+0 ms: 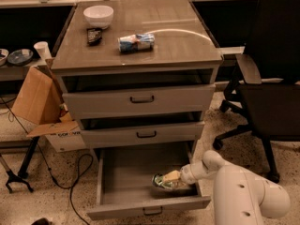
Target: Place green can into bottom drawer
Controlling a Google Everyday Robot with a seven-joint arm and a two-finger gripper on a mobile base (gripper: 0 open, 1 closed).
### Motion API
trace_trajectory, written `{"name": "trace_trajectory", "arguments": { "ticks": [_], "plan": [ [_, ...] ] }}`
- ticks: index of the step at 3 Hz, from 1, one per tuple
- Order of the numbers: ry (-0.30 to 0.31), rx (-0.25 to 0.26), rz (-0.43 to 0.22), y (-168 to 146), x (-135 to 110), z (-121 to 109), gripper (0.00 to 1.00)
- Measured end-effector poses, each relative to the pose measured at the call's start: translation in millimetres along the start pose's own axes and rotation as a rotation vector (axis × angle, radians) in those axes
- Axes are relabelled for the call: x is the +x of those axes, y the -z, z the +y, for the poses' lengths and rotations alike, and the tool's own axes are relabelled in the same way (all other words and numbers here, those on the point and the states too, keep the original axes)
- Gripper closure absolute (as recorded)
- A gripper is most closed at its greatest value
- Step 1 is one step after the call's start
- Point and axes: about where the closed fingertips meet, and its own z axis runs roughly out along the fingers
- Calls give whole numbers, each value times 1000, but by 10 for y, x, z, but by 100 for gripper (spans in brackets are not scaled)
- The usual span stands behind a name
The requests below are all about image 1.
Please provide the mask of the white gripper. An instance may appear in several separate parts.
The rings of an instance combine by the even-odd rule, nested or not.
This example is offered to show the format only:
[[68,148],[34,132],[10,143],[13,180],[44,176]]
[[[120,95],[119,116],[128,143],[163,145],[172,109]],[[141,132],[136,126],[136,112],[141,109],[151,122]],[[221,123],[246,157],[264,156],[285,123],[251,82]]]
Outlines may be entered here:
[[173,190],[188,189],[188,185],[195,184],[203,178],[203,165],[201,162],[185,165],[179,171],[172,171],[163,175],[164,183],[172,182]]

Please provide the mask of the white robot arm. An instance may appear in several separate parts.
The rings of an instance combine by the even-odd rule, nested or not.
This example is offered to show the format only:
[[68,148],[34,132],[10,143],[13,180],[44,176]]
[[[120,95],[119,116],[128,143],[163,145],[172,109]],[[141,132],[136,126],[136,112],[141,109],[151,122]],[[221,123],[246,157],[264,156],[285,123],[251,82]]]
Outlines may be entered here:
[[160,185],[179,189],[203,179],[214,180],[215,225],[264,225],[263,218],[282,218],[290,210],[290,196],[282,186],[212,150],[201,161],[162,175]]

